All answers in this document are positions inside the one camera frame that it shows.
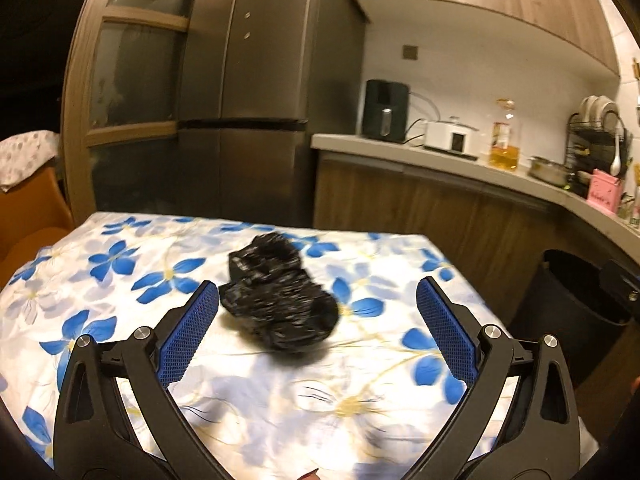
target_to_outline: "black air fryer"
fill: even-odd
[[[408,110],[407,85],[370,79],[364,101],[362,135],[374,140],[404,142]]]

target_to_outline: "stainless steel refrigerator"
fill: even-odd
[[[353,0],[194,1],[178,98],[185,214],[311,225],[310,138],[355,132],[364,27]]]

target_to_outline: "white countertop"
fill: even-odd
[[[311,147],[326,152],[366,156],[418,168],[442,171],[511,189],[564,207],[596,228],[640,265],[640,231],[617,216],[608,216],[581,197],[531,178],[524,170],[497,170],[486,163],[430,152],[422,148],[364,139],[358,136],[315,134]]]

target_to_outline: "floral tablecloth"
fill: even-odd
[[[266,352],[221,308],[182,381],[169,391],[238,480],[397,480],[465,391],[415,307],[434,276],[481,324],[498,320],[427,238],[274,228],[238,222],[96,213],[19,269],[0,292],[0,392],[30,444],[52,464],[58,391],[73,344],[154,326],[201,280],[228,281],[227,254],[278,230],[309,275],[338,300],[322,351]],[[490,450],[513,394],[508,381],[475,455]],[[127,381],[127,412],[161,456]]]

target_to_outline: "white wall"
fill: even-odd
[[[636,160],[640,162],[640,129],[635,112],[638,94],[631,70],[631,58],[640,59],[640,49],[611,0],[601,2],[623,73],[617,95],[615,85],[590,82],[561,64],[489,35],[470,35],[448,25],[368,25],[363,82],[372,78],[397,80],[430,97],[444,118],[456,115],[481,130],[476,139],[481,153],[488,152],[495,100],[511,98],[524,125],[523,162],[531,155],[562,162],[567,119],[585,96],[606,93],[618,100],[627,127],[638,138]],[[418,61],[402,59],[404,44],[419,47]],[[412,98],[410,122],[424,116],[413,104],[429,110]]]

